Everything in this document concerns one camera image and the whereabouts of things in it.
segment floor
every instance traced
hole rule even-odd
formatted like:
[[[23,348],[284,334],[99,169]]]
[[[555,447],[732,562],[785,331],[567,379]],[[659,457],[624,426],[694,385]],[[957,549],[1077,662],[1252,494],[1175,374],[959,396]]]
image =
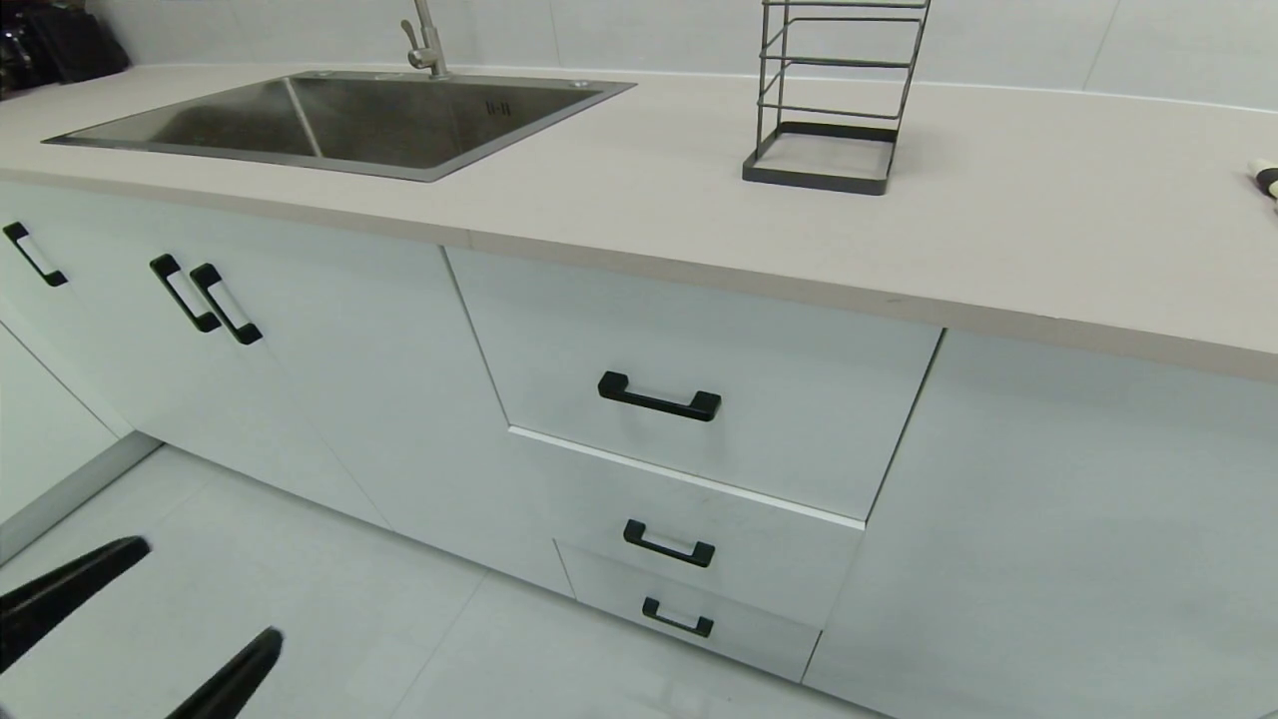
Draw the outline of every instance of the floor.
[[[870,719],[859,710],[162,448],[8,564],[152,553],[0,676],[17,719],[165,716],[270,624],[243,719]]]

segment cabinet handle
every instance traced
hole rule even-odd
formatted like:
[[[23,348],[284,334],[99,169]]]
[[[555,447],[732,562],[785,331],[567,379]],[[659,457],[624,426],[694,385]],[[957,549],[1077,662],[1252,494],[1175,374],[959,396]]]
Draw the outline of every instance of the cabinet handle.
[[[656,599],[653,599],[651,596],[645,596],[643,599],[643,616],[647,617],[647,618],[649,618],[649,619],[654,619],[657,622],[661,622],[662,624],[667,624],[670,627],[675,627],[676,630],[682,630],[682,631],[685,631],[685,632],[688,632],[690,635],[697,635],[697,636],[699,636],[702,639],[709,639],[711,630],[714,628],[714,619],[707,619],[705,617],[698,617],[697,618],[697,626],[695,627],[689,627],[688,624],[680,624],[679,622],[675,622],[674,619],[666,619],[661,614],[657,614],[658,609],[661,609],[661,603],[659,602],[657,602]]]
[[[629,393],[626,392],[626,387],[629,386],[630,378],[621,373],[603,373],[603,377],[599,379],[599,397],[624,405],[634,405],[635,407],[647,407],[648,410],[656,410],[667,415],[688,418],[698,423],[709,423],[713,420],[714,414],[718,412],[720,404],[723,402],[723,398],[717,395],[698,392],[693,396],[691,405],[679,405],[654,397]]]
[[[181,313],[185,314],[188,319],[190,319],[192,324],[196,324],[197,329],[202,332],[211,332],[217,327],[222,326],[222,323],[217,321],[217,317],[215,317],[212,312],[204,312],[202,314],[196,314],[194,312],[192,312],[190,307],[188,307],[187,303],[183,301],[181,295],[178,294],[178,290],[174,289],[173,281],[170,281],[169,277],[180,272],[181,267],[178,264],[178,261],[173,258],[173,254],[169,254],[166,252],[152,259],[151,271],[155,272],[157,277],[160,277],[160,284],[162,284],[164,287],[169,290],[169,296],[173,296],[173,300],[178,303],[178,307],[181,307]]]
[[[13,241],[13,245],[18,248],[18,252],[22,252],[22,255],[27,258],[27,263],[29,263],[31,267],[36,269],[36,273],[38,273],[41,278],[45,280],[45,284],[47,284],[49,286],[58,286],[66,284],[66,275],[61,273],[58,269],[54,269],[52,272],[46,272],[41,269],[40,264],[37,264],[36,261],[31,258],[31,254],[27,254],[27,249],[18,243],[19,239],[31,236],[31,232],[27,231],[27,227],[23,226],[22,222],[13,222],[5,225],[4,234],[5,236],[9,238],[9,241]]]
[[[635,547],[647,549],[648,552],[656,552],[657,554],[665,554],[672,559],[679,559],[680,562],[688,562],[694,567],[705,568],[711,566],[711,559],[714,558],[714,545],[705,544],[703,541],[693,545],[691,554],[684,554],[681,552],[675,552],[668,547],[661,547],[659,544],[653,544],[643,539],[643,534],[648,531],[648,526],[643,522],[636,522],[630,520],[626,522],[626,529],[621,533],[621,539],[626,540],[626,544],[633,544]]]
[[[190,278],[196,282],[196,287],[199,289],[199,294],[203,294],[204,300],[213,308],[213,312],[217,312],[217,317],[231,329],[231,335],[235,336],[236,341],[240,344],[253,344],[262,338],[262,329],[257,328],[257,324],[253,322],[244,322],[236,327],[235,322],[226,315],[226,309],[222,309],[222,305],[213,299],[213,294],[208,291],[208,287],[222,281],[222,275],[217,271],[217,267],[204,262],[190,271]]]

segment beige countertop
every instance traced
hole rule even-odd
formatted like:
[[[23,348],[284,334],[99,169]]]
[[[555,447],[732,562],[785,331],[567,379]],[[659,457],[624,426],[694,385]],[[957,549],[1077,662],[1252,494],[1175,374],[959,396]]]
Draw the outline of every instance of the beige countertop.
[[[303,69],[144,66],[5,101],[0,179],[397,236],[461,227],[443,234],[1278,383],[1278,213],[1245,174],[1278,155],[1272,112],[918,84],[884,197],[743,181],[755,80],[735,77],[576,73],[639,84],[432,184],[40,143]]]

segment white wall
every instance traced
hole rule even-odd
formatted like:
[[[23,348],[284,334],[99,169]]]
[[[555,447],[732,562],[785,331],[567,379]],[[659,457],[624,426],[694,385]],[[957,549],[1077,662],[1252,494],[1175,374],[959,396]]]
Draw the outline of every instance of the white wall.
[[[403,63],[412,0],[96,0],[139,64]],[[755,0],[431,0],[454,64],[753,74]],[[1278,110],[1278,0],[933,0],[920,79]]]

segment faucet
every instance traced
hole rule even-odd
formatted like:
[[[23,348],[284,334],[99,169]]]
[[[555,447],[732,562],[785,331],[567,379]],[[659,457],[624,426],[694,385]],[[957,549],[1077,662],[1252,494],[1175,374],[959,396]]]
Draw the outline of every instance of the faucet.
[[[443,61],[443,46],[440,43],[440,31],[431,22],[431,8],[426,0],[413,0],[417,5],[417,18],[422,23],[422,45],[417,43],[417,33],[413,32],[413,23],[401,20],[400,27],[408,33],[408,42],[413,46],[408,51],[408,64],[419,70],[431,68],[431,77],[443,79],[449,77],[449,64]]]

